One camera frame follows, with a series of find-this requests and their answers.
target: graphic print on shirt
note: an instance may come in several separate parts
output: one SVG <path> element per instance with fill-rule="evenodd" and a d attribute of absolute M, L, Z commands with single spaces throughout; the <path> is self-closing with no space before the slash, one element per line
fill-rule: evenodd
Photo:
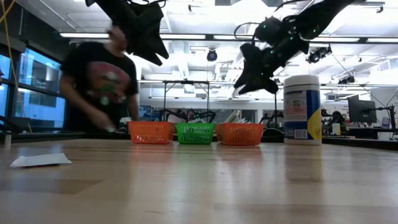
<path fill-rule="evenodd" d="M 106 62 L 91 62 L 88 66 L 90 90 L 87 94 L 99 99 L 102 105 L 122 103 L 130 76 L 122 69 Z"/>

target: green basket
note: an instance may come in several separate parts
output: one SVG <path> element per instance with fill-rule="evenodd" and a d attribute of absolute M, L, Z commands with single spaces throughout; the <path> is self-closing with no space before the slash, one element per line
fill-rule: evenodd
<path fill-rule="evenodd" d="M 177 123 L 180 144 L 210 144 L 213 141 L 214 124 Z"/>

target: wooden table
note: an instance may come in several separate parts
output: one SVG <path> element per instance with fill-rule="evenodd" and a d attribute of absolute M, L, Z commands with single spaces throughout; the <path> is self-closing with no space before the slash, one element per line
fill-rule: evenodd
<path fill-rule="evenodd" d="M 69 166 L 11 169 L 64 152 Z M 398 154 L 323 145 L 132 145 L 0 149 L 0 223 L 396 224 Z"/>

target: plastic basket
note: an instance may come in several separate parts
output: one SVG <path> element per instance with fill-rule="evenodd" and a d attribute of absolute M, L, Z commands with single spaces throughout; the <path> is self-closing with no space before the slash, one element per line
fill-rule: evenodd
<path fill-rule="evenodd" d="M 256 146 L 261 142 L 263 128 L 263 124 L 218 124 L 217 140 L 229 146 Z"/>
<path fill-rule="evenodd" d="M 173 141 L 174 124 L 156 121 L 131 121 L 131 141 L 136 144 L 167 144 Z"/>
<path fill-rule="evenodd" d="M 180 144 L 210 144 L 213 141 L 214 124 L 177 123 Z"/>

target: yellow cable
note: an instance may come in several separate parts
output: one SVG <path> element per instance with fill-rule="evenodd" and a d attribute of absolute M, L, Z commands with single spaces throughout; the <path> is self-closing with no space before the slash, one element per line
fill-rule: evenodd
<path fill-rule="evenodd" d="M 15 81 L 15 88 L 18 91 L 17 73 L 15 72 L 14 63 L 12 62 L 11 44 L 10 44 L 10 37 L 9 37 L 9 34 L 8 34 L 8 26 L 7 26 L 7 18 L 6 18 L 6 15 L 10 11 L 10 9 L 11 9 L 12 5 L 14 4 L 14 2 L 15 2 L 15 0 L 12 1 L 12 3 L 10 4 L 10 6 L 8 7 L 7 10 L 6 10 L 6 7 L 4 5 L 4 1 L 2 2 L 3 16 L 0 19 L 0 23 L 2 22 L 2 20 L 4 20 L 4 25 L 6 26 L 6 37 L 7 37 L 7 44 L 8 44 L 8 53 L 10 55 L 10 61 L 11 61 L 11 70 L 12 70 L 12 74 L 13 74 L 14 81 Z M 24 115 L 24 117 L 27 117 L 26 114 L 25 114 L 25 109 L 24 109 L 24 105 L 22 104 L 22 101 L 19 101 L 19 103 L 21 104 L 22 114 Z M 29 127 L 30 133 L 33 133 L 29 122 L 27 123 L 27 125 Z"/>

